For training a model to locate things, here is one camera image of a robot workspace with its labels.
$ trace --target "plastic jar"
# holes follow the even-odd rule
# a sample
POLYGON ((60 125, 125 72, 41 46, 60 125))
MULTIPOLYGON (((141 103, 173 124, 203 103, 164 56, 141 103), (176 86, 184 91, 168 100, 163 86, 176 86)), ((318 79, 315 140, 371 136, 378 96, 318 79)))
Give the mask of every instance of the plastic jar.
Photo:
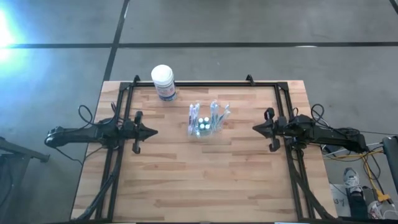
POLYGON ((161 100, 172 101, 177 97, 173 70, 169 66, 158 65, 152 70, 150 75, 161 100))

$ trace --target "wooden tabletop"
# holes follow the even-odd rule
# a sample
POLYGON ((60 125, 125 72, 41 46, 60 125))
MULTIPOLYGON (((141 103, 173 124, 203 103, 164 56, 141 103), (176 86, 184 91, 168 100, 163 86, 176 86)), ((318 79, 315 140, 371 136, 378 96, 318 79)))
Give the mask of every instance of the wooden tabletop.
MULTIPOLYGON (((310 105, 303 81, 287 82, 293 107, 309 115, 310 105)), ((113 116, 110 103, 116 102, 119 84, 104 82, 96 121, 113 116)), ((264 122, 266 108, 274 107, 277 112, 274 89, 180 87, 177 96, 173 102, 163 102, 154 87, 134 88, 130 117, 141 110, 144 113, 142 122, 159 133, 141 143, 140 154, 131 151, 132 141, 126 143, 113 221, 297 220, 284 146, 277 152, 270 152, 270 140, 252 130, 255 124, 264 122), (208 106, 214 99, 222 106, 230 104, 232 113, 224 129, 212 138, 189 138, 189 105, 201 101, 200 112, 204 116, 210 114, 208 106)), ((87 153, 99 147, 90 144, 87 153)), ((72 218, 82 214, 98 193, 105 157, 105 150, 98 151, 84 162, 72 218)), ((336 216, 319 147, 306 148, 304 161, 311 190, 336 216)))

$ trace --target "white cap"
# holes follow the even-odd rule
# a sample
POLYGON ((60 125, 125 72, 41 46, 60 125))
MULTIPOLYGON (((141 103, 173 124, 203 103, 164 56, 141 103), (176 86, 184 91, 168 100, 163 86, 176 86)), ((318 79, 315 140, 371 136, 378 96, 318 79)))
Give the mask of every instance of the white cap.
POLYGON ((167 65, 158 65, 150 73, 154 83, 158 85, 168 85, 173 80, 173 71, 167 65))

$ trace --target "gray floor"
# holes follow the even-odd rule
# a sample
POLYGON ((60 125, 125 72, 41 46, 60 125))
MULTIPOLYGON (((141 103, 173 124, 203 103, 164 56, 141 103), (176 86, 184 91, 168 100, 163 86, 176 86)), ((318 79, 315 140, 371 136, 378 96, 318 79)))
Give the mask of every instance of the gray floor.
MULTIPOLYGON (((0 44, 111 43, 123 0, 0 0, 0 44)), ((388 0, 132 0, 121 42, 398 41, 388 0)), ((80 104, 95 110, 110 49, 0 49, 0 136, 43 153, 32 161, 15 223, 68 220, 80 165, 44 146, 55 126, 79 126, 80 104)), ((304 80, 311 104, 325 105, 333 126, 397 133, 398 47, 263 49, 119 49, 111 80, 150 79, 170 65, 176 80, 304 80)), ((366 134, 368 143, 383 136, 366 134)), ((62 148, 83 159, 86 145, 62 148)), ((398 196, 387 161, 381 184, 398 196)), ((361 161, 326 161, 332 183, 361 161)))

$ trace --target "sneaker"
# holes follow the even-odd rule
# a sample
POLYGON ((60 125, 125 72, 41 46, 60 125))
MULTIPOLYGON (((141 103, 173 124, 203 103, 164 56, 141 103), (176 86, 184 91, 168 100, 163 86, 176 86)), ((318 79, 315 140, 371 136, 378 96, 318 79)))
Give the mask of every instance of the sneaker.
POLYGON ((359 184, 359 175, 353 168, 346 168, 343 177, 344 185, 350 194, 353 192, 362 193, 363 189, 359 184))

